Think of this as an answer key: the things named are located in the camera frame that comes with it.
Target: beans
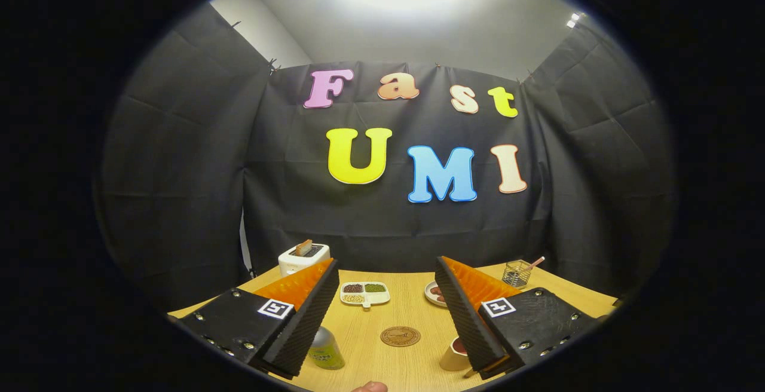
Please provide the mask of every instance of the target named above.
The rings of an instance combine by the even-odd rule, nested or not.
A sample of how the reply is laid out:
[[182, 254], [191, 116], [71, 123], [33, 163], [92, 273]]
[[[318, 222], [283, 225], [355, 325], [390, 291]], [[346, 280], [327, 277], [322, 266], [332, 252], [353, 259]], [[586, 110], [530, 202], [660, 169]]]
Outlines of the beans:
[[342, 300], [345, 302], [364, 302], [364, 297], [361, 295], [346, 295], [342, 297]]
[[359, 293], [361, 292], [361, 285], [360, 284], [347, 285], [344, 288], [342, 288], [342, 291], [346, 293]]
[[364, 286], [364, 290], [367, 292], [385, 292], [385, 286], [369, 283]]

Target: round cork coaster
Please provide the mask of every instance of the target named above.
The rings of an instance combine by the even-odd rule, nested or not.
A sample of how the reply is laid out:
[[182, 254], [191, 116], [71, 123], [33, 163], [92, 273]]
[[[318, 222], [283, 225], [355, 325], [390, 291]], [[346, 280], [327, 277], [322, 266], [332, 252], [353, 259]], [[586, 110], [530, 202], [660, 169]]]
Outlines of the round cork coaster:
[[380, 340], [386, 345], [406, 347], [420, 341], [420, 332], [409, 326], [389, 327], [380, 334]]

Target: can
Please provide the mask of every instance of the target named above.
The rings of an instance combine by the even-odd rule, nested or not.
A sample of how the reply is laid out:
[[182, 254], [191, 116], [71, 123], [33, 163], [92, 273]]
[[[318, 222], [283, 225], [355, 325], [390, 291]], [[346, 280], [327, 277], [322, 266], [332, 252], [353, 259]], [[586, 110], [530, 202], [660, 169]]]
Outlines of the can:
[[314, 364], [325, 370], [339, 370], [345, 366], [334, 335], [323, 326], [316, 332], [314, 342], [308, 349], [308, 356], [314, 360]]

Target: blue letter m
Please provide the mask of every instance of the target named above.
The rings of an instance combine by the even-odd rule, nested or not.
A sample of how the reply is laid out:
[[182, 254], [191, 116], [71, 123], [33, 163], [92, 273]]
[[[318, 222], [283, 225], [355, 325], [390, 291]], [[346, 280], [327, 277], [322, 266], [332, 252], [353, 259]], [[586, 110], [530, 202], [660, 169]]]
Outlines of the blue letter m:
[[428, 182], [439, 201], [446, 198], [451, 182], [454, 188], [449, 194], [452, 201], [473, 201], [478, 194], [473, 190], [473, 174], [470, 160], [473, 150], [457, 147], [451, 151], [446, 166], [442, 166], [433, 149], [427, 145], [413, 145], [407, 150], [415, 161], [415, 190], [409, 194], [410, 202], [429, 202], [433, 196]]

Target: pink letter f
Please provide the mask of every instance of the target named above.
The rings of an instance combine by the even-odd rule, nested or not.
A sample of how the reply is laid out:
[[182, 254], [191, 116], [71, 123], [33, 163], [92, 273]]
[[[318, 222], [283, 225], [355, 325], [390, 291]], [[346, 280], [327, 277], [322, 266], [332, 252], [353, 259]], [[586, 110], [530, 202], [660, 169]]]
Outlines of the pink letter f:
[[342, 92], [342, 79], [353, 79], [353, 71], [314, 71], [311, 76], [314, 77], [314, 87], [311, 88], [311, 96], [303, 106], [306, 108], [327, 108], [332, 105], [332, 100], [329, 99], [330, 91], [333, 96], [339, 95]]

